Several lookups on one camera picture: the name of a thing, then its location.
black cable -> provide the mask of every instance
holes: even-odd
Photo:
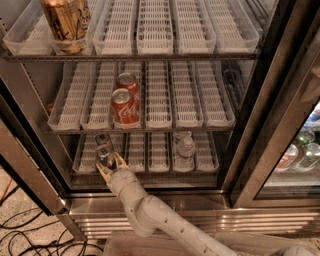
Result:
[[[13,218],[15,218],[15,217],[17,217],[17,216],[19,216],[19,215],[21,215],[21,214],[24,214],[24,213],[27,213],[27,212],[31,212],[31,211],[34,211],[34,210],[39,210],[39,211],[41,211],[38,207],[36,207],[36,208],[31,208],[31,209],[29,209],[29,210],[26,210],[26,211],[17,213],[17,214],[15,214],[15,215],[11,216],[9,219],[7,219],[5,222],[3,222],[2,225],[4,226],[7,222],[9,222],[9,221],[12,220]]]
[[[14,239],[17,235],[23,235],[24,238],[28,241],[28,243],[29,243],[31,246],[33,246],[33,244],[31,243],[31,241],[29,240],[29,238],[28,238],[22,231],[16,231],[16,232],[17,232],[17,234],[15,234],[15,235],[10,239],[9,244],[8,244],[8,251],[9,251],[10,256],[14,256],[14,255],[12,254],[12,252],[11,252],[11,243],[12,243],[13,239]]]
[[[20,214],[23,214],[23,213],[26,213],[26,212],[29,212],[29,211],[33,211],[33,210],[35,210],[35,209],[38,209],[38,208],[32,208],[32,209],[27,210],[27,211],[25,211],[25,212],[20,212],[20,213],[18,213],[18,214],[16,214],[16,215],[13,215],[13,216],[10,217],[9,219],[7,219],[2,225],[0,225],[0,228],[2,228],[2,229],[7,229],[7,230],[13,230],[13,229],[22,228],[22,227],[30,224],[30,223],[33,222],[35,219],[39,218],[40,215],[43,213],[43,211],[39,212],[39,213],[38,213],[36,216],[34,216],[32,219],[28,220],[27,222],[25,222],[25,223],[23,223],[23,224],[21,224],[21,225],[14,226],[14,227],[6,227],[6,226],[4,226],[4,224],[7,223],[9,220],[11,220],[11,219],[19,216]]]
[[[73,242],[73,240],[74,239],[72,238],[66,242],[61,243],[61,244],[58,244],[57,240],[54,240],[46,245],[32,245],[31,247],[25,249],[23,252],[19,253],[18,256],[23,256],[25,253],[30,252],[30,251],[35,251],[36,249],[41,249],[41,250],[45,249],[49,253],[48,255],[51,255],[52,253],[49,251],[49,248],[64,247],[64,246],[70,244],[71,242]]]
[[[32,229],[24,230],[23,232],[24,232],[24,233],[27,233],[27,232],[31,232],[31,231],[36,231],[36,230],[39,230],[39,229],[41,229],[41,228],[44,228],[44,227],[47,227],[47,226],[56,224],[56,223],[58,223],[58,222],[60,222],[60,221],[57,220],[57,221],[54,221],[54,222],[45,224],[45,225],[40,226],[40,227],[37,227],[37,228],[32,228]],[[0,239],[0,244],[3,242],[3,240],[4,240],[5,238],[7,238],[7,237],[10,236],[11,234],[17,233],[17,232],[20,232],[20,231],[15,230],[15,231],[11,231],[11,232],[9,232],[8,234],[6,234],[4,237],[2,237],[2,238]]]
[[[12,196],[14,193],[16,193],[19,188],[20,188],[19,186],[15,186],[4,198],[2,198],[2,200],[0,201],[0,206],[2,206],[2,204],[3,204],[10,196]]]

refrigerator door frame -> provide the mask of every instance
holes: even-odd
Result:
[[[320,204],[320,194],[301,193],[299,196],[285,188],[283,190],[291,195],[275,193],[270,197],[257,199],[259,191],[320,98],[319,92],[315,92],[314,95],[306,93],[311,80],[317,78],[316,73],[319,75],[319,22],[320,10],[317,11],[308,35],[292,63],[266,122],[256,138],[250,157],[231,193],[233,207],[256,208],[279,205],[289,207]]]
[[[243,101],[242,108],[247,111],[240,113],[224,156],[223,170],[218,177],[223,190],[233,190],[247,159],[251,156],[256,138],[265,124],[276,95],[295,57],[299,55],[299,49],[305,47],[303,43],[307,37],[305,27],[314,21],[319,8],[317,7],[316,1],[297,0],[295,3],[279,1],[274,20],[272,20],[273,24],[270,25],[269,34],[266,35],[263,52],[253,70]],[[291,12],[285,13],[289,8],[292,8]],[[281,27],[285,26],[283,31],[272,30],[277,27],[275,23],[279,23]]]
[[[0,163],[47,215],[67,211],[66,202],[49,185],[42,170],[2,118],[0,118]]]

soda can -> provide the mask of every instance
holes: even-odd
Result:
[[[291,144],[287,151],[282,156],[281,160],[277,164],[277,167],[275,168],[275,172],[283,172],[288,170],[291,167],[291,164],[294,160],[296,160],[298,156],[298,149],[295,145]]]
[[[118,123],[134,124],[139,121],[134,98],[128,89],[116,89],[111,95],[111,105]]]
[[[85,37],[90,11],[87,0],[41,0],[45,16],[49,22],[53,37],[67,54],[80,52],[84,45],[77,40]]]
[[[320,161],[320,145],[310,143],[305,151],[304,157],[295,165],[294,169],[300,172],[310,171]]]
[[[133,95],[136,109],[139,113],[140,98],[139,98],[139,84],[136,76],[132,73],[122,73],[118,76],[116,81],[117,88],[126,88]]]

metal rail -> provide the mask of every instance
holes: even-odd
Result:
[[[210,54],[161,54],[161,55],[7,55],[9,62],[119,62],[119,61],[201,61],[201,60],[256,60],[256,53],[210,53]]]

metal frame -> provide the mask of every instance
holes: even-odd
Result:
[[[292,63],[292,68],[232,192],[231,200],[234,207],[276,207],[279,204],[281,206],[320,205],[320,195],[310,194],[311,191],[306,193],[306,188],[301,190],[301,194],[297,189],[282,188],[282,192],[266,196],[264,199],[258,198],[259,191],[273,168],[319,99],[319,91],[306,95],[311,80],[317,78],[315,72],[319,75],[319,21],[320,10],[310,26],[300,52]]]
[[[47,214],[57,214],[63,209],[61,198],[35,164],[27,151],[19,144],[5,123],[0,119],[0,160],[10,175]]]

